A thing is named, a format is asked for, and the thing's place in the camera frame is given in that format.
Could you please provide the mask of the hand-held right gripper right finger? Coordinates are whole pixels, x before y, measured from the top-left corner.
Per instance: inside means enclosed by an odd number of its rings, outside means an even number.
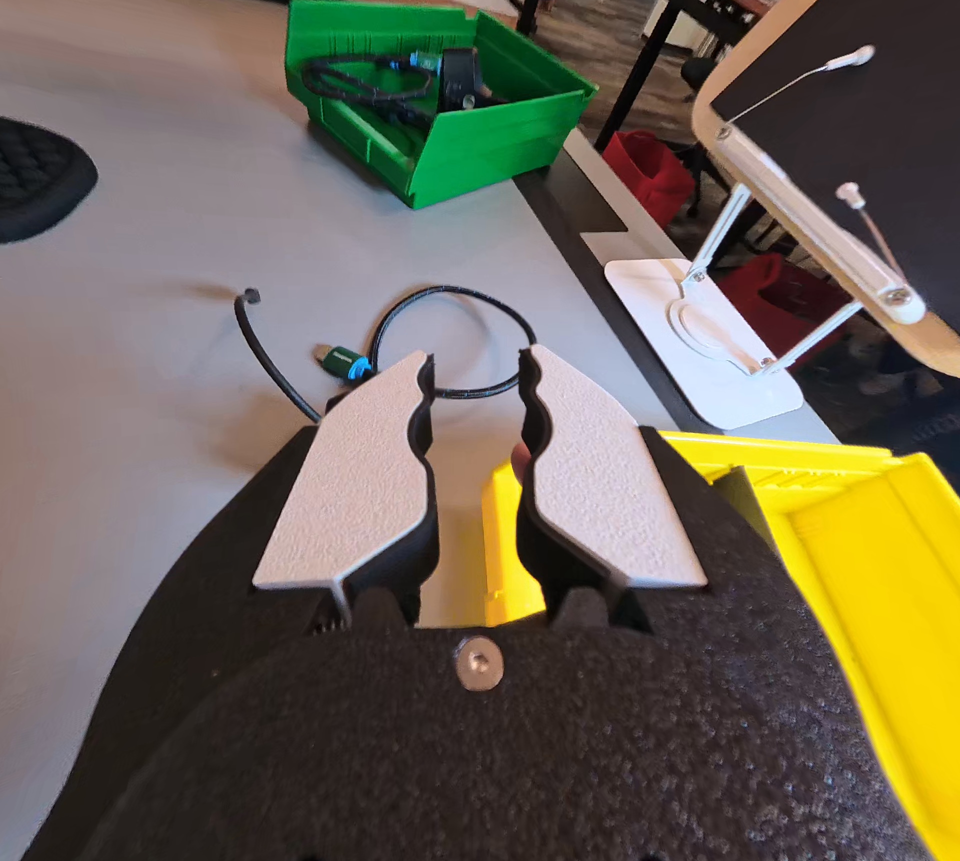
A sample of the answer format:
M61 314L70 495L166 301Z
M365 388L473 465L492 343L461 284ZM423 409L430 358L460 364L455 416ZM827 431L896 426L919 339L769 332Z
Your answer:
M540 343L519 353L525 408L515 545L547 603L589 588L701 590L707 574L642 426L618 399Z

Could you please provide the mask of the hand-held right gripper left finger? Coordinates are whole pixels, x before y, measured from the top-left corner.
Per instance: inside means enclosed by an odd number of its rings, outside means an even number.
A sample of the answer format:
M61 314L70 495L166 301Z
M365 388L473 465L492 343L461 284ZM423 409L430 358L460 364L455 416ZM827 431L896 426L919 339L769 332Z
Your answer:
M419 603L439 564L434 357L416 350L341 398L318 425L256 567L259 591L374 588Z

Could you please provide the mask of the yellow plastic bin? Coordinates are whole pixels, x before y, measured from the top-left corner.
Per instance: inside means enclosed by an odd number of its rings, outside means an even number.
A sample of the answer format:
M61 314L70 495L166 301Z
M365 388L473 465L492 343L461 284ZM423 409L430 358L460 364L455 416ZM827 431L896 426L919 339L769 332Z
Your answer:
M641 432L708 580L496 634L507 799L575 859L958 859L958 498L923 455ZM711 487L745 466L775 555Z

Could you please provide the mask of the green plastic bin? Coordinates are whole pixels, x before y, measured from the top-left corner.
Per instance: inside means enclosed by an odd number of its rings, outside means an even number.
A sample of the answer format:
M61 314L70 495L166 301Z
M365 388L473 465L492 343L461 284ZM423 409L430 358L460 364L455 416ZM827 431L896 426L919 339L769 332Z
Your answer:
M438 113L443 52L475 47L495 107ZM287 87L310 123L414 209L550 166L597 87L495 16L292 0Z

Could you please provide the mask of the dark bin divider panel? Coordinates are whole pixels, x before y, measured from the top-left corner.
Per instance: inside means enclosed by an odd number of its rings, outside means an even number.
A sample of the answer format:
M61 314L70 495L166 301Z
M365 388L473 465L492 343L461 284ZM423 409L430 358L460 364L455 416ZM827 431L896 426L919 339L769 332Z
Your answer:
M746 466L732 467L724 475L714 479L710 486L738 512L774 555L779 555L771 522L763 510L760 495L748 475Z

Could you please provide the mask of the white metal stand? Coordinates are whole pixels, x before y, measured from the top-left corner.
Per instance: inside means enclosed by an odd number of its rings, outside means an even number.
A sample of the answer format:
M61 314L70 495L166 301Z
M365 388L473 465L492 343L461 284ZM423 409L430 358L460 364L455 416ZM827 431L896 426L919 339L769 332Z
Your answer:
M839 226L790 178L739 123L763 105L822 74L870 63L876 47L867 44L814 67L736 114L717 121L711 133L696 128L698 140L726 162L736 182L694 259L613 260L605 267L608 284L665 367L693 412L706 424L732 431L799 410L803 393L790 374L799 359L834 330L873 303L897 326L911 327L927 315L927 305L909 282L890 245L852 181L836 192L868 231L866 243ZM798 228L828 269L854 286L855 297L783 355L750 326L709 275L723 237L757 196Z

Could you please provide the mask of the red fabric bag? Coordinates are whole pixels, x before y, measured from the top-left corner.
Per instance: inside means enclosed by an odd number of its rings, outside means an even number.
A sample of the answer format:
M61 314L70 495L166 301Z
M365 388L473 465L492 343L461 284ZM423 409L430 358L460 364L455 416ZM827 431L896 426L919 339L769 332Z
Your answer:
M770 253L720 276L719 290L774 356L785 355L851 297Z
M693 175L650 131L617 131L606 144L603 159L661 230L694 194Z

